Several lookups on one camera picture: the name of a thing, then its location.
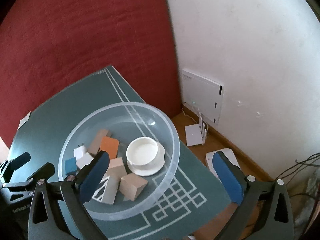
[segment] white device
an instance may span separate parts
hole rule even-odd
[[[81,145],[73,150],[73,157],[76,157],[76,160],[80,160],[86,152],[87,148],[84,145]]]
[[[182,99],[193,112],[201,112],[215,126],[219,122],[223,86],[190,70],[182,70]]]
[[[209,152],[207,153],[207,155],[205,156],[205,163],[207,164],[207,167],[209,168],[209,170],[211,171],[211,173],[213,173],[213,175],[217,178],[219,178],[218,174],[216,173],[216,171],[213,168],[213,164],[212,164],[212,158],[213,155],[216,152],[223,152],[224,155],[228,158],[228,160],[233,164],[236,165],[240,168],[240,165],[236,159],[235,154],[233,153],[233,151],[229,148],[224,148],[222,150],[218,150],[218,151],[214,151],[214,152]]]
[[[193,146],[198,144],[204,144],[207,138],[208,127],[205,128],[205,124],[202,121],[201,113],[199,113],[199,123],[188,125],[185,128],[187,146]]]

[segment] wooden floor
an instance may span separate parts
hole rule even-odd
[[[186,144],[185,126],[195,124],[195,122],[190,117],[184,115],[183,113],[180,113],[174,118],[172,118],[172,122],[177,129],[180,140],[183,141],[184,144]],[[223,148],[228,148],[228,146],[220,142],[211,133],[208,133],[208,137],[204,145],[190,146],[188,148],[197,156],[197,158],[203,164],[205,164],[205,156],[208,152],[220,150]],[[257,174],[251,171],[244,162],[242,162],[239,159],[238,159],[238,162],[242,172],[245,175],[253,175],[257,179],[262,180],[261,178],[259,178]],[[227,223],[227,221],[232,216],[236,208],[237,208],[237,205],[235,203],[231,203],[223,212],[221,212],[217,217],[211,220],[207,225],[204,225],[199,230],[194,232],[196,239],[197,240],[213,240],[218,235],[220,230],[224,227],[224,225]],[[250,234],[253,228],[253,224],[257,220],[258,215],[259,215],[259,208],[257,207],[254,210],[252,217],[248,222],[247,227],[245,228],[244,232],[242,233],[242,236],[239,239],[243,239]]]
[[[195,124],[195,122],[188,116],[185,116],[183,113],[178,114],[174,118],[171,119],[173,124],[175,125],[179,138],[181,141],[183,141],[184,144],[186,144],[186,132],[185,132],[185,126]],[[205,155],[208,152],[221,150],[223,148],[228,148],[227,145],[223,145],[217,138],[215,138],[212,134],[208,133],[208,137],[205,141],[204,145],[195,145],[188,147],[203,164],[205,164]],[[254,174],[253,171],[249,169],[249,167],[243,163],[241,160],[238,159],[238,163],[240,165],[240,168],[242,172],[245,175],[253,175],[258,180],[262,180],[259,178],[257,174]]]

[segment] transparent bowl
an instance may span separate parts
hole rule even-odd
[[[90,200],[85,203],[88,213],[98,220],[122,220],[135,216],[152,207],[169,187],[177,170],[180,141],[171,120],[159,109],[138,102],[123,102],[105,106],[89,114],[69,134],[60,153],[58,176],[65,179],[65,160],[73,157],[73,150],[84,143],[90,145],[100,129],[112,132],[112,138],[119,140],[118,157],[126,166],[126,149],[130,142],[142,136],[160,142],[165,149],[165,164],[156,174],[144,177],[148,180],[135,201],[126,200],[118,191],[113,205]]]

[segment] white router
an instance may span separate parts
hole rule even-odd
[[[188,125],[185,127],[187,146],[204,144],[207,137],[208,127],[202,121],[201,113],[199,113],[199,123]]]

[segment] table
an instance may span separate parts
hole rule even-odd
[[[73,128],[95,110],[126,101],[144,103],[117,70],[108,66],[44,102],[14,137],[8,159],[27,151],[31,161],[13,174],[11,182],[25,181],[47,162],[56,167],[49,182],[59,180],[59,155]],[[59,204],[71,233],[82,239],[64,202]],[[230,198],[222,184],[180,141],[180,160],[174,179],[151,209],[126,220],[95,222],[110,240],[158,240],[165,236],[180,240],[229,204]]]

